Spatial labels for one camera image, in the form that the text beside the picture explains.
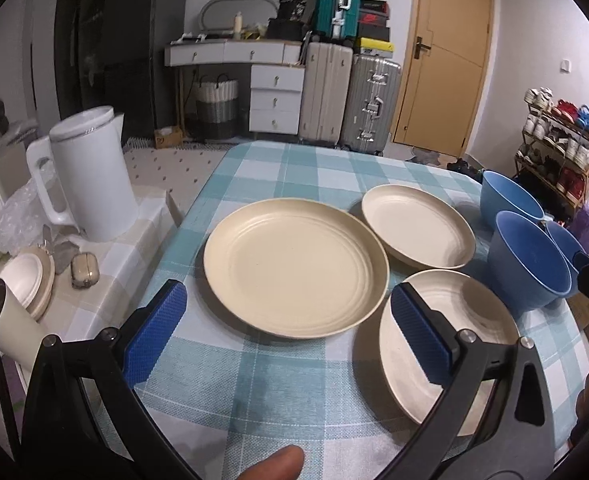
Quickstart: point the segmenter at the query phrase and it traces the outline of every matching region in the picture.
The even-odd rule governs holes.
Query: teal suitcase
[[[314,28],[334,40],[355,38],[361,0],[317,0]]]

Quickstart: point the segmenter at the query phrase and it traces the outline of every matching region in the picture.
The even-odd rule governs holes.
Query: blue gripper pad
[[[392,317],[412,348],[427,379],[431,383],[446,387],[452,380],[452,354],[432,323],[428,321],[428,316],[433,311],[421,300],[416,291],[413,290],[418,301],[414,300],[402,285],[404,284],[400,283],[392,289]]]
[[[132,338],[124,352],[124,379],[130,388],[148,380],[161,352],[186,311],[188,293],[183,283],[175,282],[154,305],[152,313]]]

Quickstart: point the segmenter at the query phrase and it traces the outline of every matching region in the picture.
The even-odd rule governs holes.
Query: metal screw
[[[103,341],[114,341],[118,333],[119,331],[116,328],[109,326],[108,328],[101,330],[101,339],[103,339]]]
[[[534,348],[534,341],[529,337],[523,336],[519,339],[520,343],[525,346],[528,350]]]
[[[54,334],[47,335],[44,337],[44,340],[41,343],[46,347],[50,348],[50,346],[54,346],[56,343],[56,336]]]
[[[466,343],[474,343],[477,340],[477,335],[468,328],[464,328],[459,332],[459,337]]]

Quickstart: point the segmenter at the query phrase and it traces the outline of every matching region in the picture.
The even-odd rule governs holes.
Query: white kettle
[[[110,106],[72,115],[36,140],[26,153],[28,168],[47,217],[71,225],[91,242],[107,242],[126,232],[139,208],[121,150],[123,115]],[[67,202],[55,211],[40,168],[52,160]]]

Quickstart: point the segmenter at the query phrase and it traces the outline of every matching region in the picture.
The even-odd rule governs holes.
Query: wooden door
[[[492,12],[493,0],[418,0],[395,142],[461,155],[485,79]]]

